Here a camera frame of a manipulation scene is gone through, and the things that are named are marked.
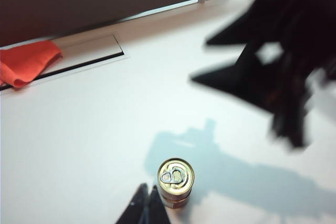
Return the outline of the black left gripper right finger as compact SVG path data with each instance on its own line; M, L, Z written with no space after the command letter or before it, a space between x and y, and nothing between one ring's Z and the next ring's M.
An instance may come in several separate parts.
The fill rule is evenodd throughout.
M143 223L171 223L156 186L153 186L147 200L145 201Z

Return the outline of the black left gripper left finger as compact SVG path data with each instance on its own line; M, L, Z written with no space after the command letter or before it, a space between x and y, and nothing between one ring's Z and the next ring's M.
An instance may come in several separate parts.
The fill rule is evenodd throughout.
M132 196L128 206L116 221L120 223L142 223L144 208L148 197L148 186L146 183L140 184Z

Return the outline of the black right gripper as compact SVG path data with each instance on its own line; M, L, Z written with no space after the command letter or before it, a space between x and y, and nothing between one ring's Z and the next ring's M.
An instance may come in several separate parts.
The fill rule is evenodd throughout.
M293 147L304 147L306 79L316 68L317 39L313 0L290 0L272 9L264 24L265 0L255 0L237 20L206 41L207 46L278 41L280 58L262 64L254 50L244 49L237 61L196 74L193 82L229 93L274 113L272 129Z

